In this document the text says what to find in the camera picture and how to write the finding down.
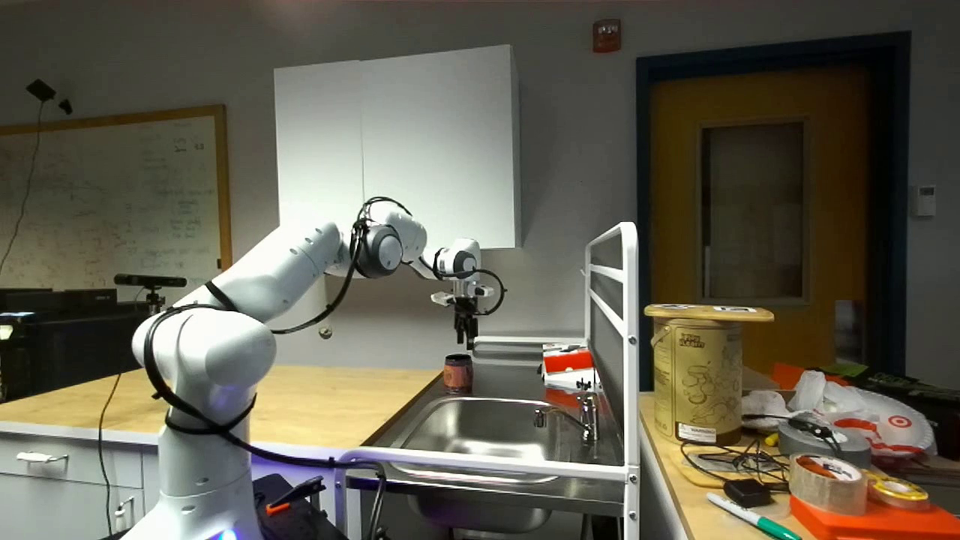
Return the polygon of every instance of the countertop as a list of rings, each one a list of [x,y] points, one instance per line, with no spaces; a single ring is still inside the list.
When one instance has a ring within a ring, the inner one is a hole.
[[[765,537],[705,498],[708,492],[720,492],[720,480],[693,471],[681,456],[681,444],[654,426],[651,393],[639,396],[639,417],[642,417],[642,432],[648,435],[654,450],[654,456],[642,456],[642,459],[657,459],[657,468],[663,471],[666,486],[675,498],[672,507],[678,510],[678,519],[687,528],[690,540]],[[780,525],[792,528],[801,537],[813,537],[795,516],[789,516],[786,495],[774,495],[774,504],[756,507],[756,513],[777,519]]]
[[[249,441],[264,447],[351,450],[438,378],[438,369],[273,366],[258,384]],[[81,438],[99,432],[111,378],[0,402],[0,432]],[[162,405],[141,369],[123,372],[105,411],[105,441],[156,444]]]

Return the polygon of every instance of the wooden door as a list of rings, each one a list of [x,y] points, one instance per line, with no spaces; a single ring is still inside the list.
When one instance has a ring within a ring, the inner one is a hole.
[[[648,300],[765,306],[747,366],[834,366],[837,306],[867,297],[867,72],[657,81],[648,123]]]

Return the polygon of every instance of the white wall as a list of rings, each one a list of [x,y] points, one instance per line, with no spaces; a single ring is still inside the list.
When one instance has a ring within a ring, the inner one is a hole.
[[[78,117],[228,105],[234,252],[276,222],[270,69],[510,42],[522,78],[525,249],[486,261],[510,285],[483,330],[576,333],[579,255],[636,207],[633,60],[645,54],[912,30],[909,177],[939,189],[939,216],[909,222],[909,375],[960,384],[960,3],[951,0],[636,0],[426,3],[327,0],[24,0],[0,9],[0,123],[30,123],[33,78],[69,93]],[[624,51],[594,57],[591,24],[624,21]],[[411,276],[363,282],[336,336],[297,336],[285,360],[438,366],[450,312]]]

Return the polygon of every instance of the jar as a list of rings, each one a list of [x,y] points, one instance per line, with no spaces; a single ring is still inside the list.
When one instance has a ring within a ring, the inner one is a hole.
[[[444,360],[444,387],[447,387],[447,393],[471,393],[474,390],[474,360],[471,360],[471,354],[447,354],[447,360]]]

